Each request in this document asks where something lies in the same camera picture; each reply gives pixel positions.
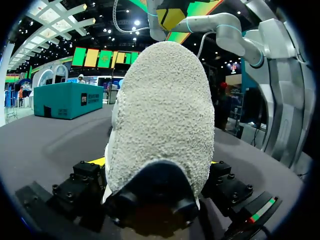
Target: teal box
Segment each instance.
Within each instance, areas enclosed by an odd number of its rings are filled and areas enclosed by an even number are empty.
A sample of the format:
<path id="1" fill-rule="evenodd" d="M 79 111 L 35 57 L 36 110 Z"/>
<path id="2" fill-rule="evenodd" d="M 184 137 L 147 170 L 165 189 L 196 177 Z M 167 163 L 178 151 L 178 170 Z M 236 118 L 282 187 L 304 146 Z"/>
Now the teal box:
<path id="1" fill-rule="evenodd" d="M 75 82 L 61 82 L 34 88 L 34 115 L 74 119 L 102 108 L 104 88 Z"/>

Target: gray table surface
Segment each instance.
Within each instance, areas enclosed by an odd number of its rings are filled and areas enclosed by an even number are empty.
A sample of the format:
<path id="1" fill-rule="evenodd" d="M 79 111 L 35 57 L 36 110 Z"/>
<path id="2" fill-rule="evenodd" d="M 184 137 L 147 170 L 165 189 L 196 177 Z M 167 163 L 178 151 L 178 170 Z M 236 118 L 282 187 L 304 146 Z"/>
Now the gray table surface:
<path id="1" fill-rule="evenodd" d="M 79 161 L 103 157 L 109 140 L 112 105 L 80 116 L 74 120 L 37 117 L 18 119 L 0 127 L 0 178 L 10 195 L 33 181 L 47 191 L 62 183 Z M 280 162 L 246 142 L 219 129 L 214 136 L 214 161 L 225 161 L 232 172 L 254 187 L 255 198 L 263 191 L 279 196 L 283 202 L 265 226 L 273 232 L 288 216 L 301 194 L 303 182 Z M 214 238 L 219 239 L 231 223 L 217 207 L 206 200 Z M 116 227 L 106 219 L 101 232 L 108 239 L 162 239 L 141 236 L 130 228 Z M 254 239 L 264 239 L 259 232 Z M 198 220 L 185 230 L 178 230 L 167 239 L 205 239 Z"/>

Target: white cable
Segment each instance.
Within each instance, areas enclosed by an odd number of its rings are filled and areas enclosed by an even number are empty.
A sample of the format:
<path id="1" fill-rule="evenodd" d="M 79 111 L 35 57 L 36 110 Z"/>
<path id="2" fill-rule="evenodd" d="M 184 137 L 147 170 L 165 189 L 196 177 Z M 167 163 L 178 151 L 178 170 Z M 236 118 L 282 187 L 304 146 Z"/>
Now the white cable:
<path id="1" fill-rule="evenodd" d="M 116 11 L 117 11 L 118 1 L 119 1 L 119 0 L 114 0 L 113 9 L 112 9 L 112 19 L 113 19 L 113 24 L 114 24 L 115 28 L 116 28 L 120 33 L 129 34 L 129 33 L 135 33 L 136 31 L 142 31 L 142 30 L 150 29 L 150 27 L 146 26 L 146 27 L 139 28 L 139 29 L 132 30 L 132 31 L 122 30 L 122 29 L 118 26 L 117 17 L 116 17 Z"/>
<path id="2" fill-rule="evenodd" d="M 209 35 L 209 34 L 215 34 L 215 33 L 216 33 L 216 31 L 208 31 L 203 35 L 203 37 L 201 39 L 199 52 L 198 52 L 198 55 L 197 55 L 198 58 L 200 58 L 200 55 L 201 55 L 201 52 L 202 52 L 202 48 L 204 47 L 204 42 L 205 42 L 206 36 Z"/>

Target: gray textured object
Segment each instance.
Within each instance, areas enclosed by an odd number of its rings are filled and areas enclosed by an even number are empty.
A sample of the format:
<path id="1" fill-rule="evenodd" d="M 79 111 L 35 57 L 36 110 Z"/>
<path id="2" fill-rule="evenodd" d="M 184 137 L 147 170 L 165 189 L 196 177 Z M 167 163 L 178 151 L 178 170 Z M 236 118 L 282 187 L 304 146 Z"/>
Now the gray textured object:
<path id="1" fill-rule="evenodd" d="M 105 150 L 107 195 L 147 164 L 166 159 L 182 169 L 197 198 L 213 159 L 214 115 L 205 70 L 191 51 L 171 41 L 145 49 L 114 106 Z"/>

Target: yellow panel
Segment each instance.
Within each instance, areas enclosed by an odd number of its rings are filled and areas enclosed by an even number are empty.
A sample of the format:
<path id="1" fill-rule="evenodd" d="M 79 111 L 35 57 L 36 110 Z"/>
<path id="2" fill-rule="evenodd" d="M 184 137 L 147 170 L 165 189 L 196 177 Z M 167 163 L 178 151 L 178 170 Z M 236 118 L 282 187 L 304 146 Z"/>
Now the yellow panel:
<path id="1" fill-rule="evenodd" d="M 185 14 L 182 12 L 180 8 L 169 8 L 168 14 L 165 16 L 163 24 L 161 24 L 164 17 L 164 12 L 166 12 L 166 9 L 156 10 L 156 13 L 158 14 L 159 24 L 168 31 L 173 29 L 178 23 L 181 22 L 181 20 L 186 18 Z"/>
<path id="2" fill-rule="evenodd" d="M 115 68 L 117 55 L 118 55 L 118 51 L 114 51 L 114 52 L 113 52 L 113 57 L 112 57 L 112 63 L 111 63 L 111 68 L 112 68 L 112 69 Z"/>
<path id="3" fill-rule="evenodd" d="M 116 63 L 117 64 L 123 64 L 125 62 L 125 53 L 124 52 L 119 52 L 118 57 L 116 58 Z"/>
<path id="4" fill-rule="evenodd" d="M 105 165 L 105 162 L 106 162 L 106 159 L 104 157 L 102 157 L 102 158 L 99 158 L 99 159 L 96 159 L 93 161 L 89 161 L 88 163 L 103 166 L 103 165 Z"/>
<path id="5" fill-rule="evenodd" d="M 86 53 L 84 66 L 95 68 L 97 64 L 98 53 L 99 53 L 98 49 L 89 48 L 88 52 Z"/>

